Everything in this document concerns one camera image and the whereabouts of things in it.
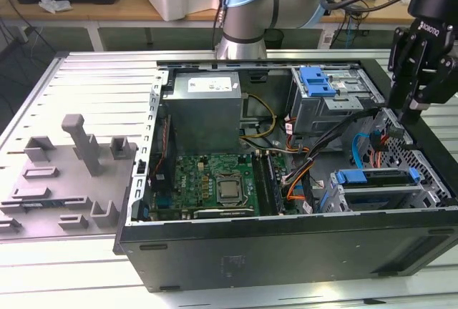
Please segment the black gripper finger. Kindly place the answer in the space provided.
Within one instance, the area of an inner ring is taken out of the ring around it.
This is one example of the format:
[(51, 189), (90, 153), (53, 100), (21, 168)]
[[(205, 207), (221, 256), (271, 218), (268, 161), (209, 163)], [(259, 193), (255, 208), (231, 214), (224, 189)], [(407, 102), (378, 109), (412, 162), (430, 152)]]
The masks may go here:
[(431, 104), (445, 104), (457, 92), (457, 58), (443, 57), (435, 73), (421, 75), (420, 84), (415, 81), (406, 101), (399, 113), (401, 123), (415, 123), (421, 112), (427, 110)]
[(407, 28), (395, 29), (388, 64), (388, 70), (392, 73), (388, 107), (409, 106), (418, 87), (417, 76), (425, 47), (426, 42), (420, 34)]

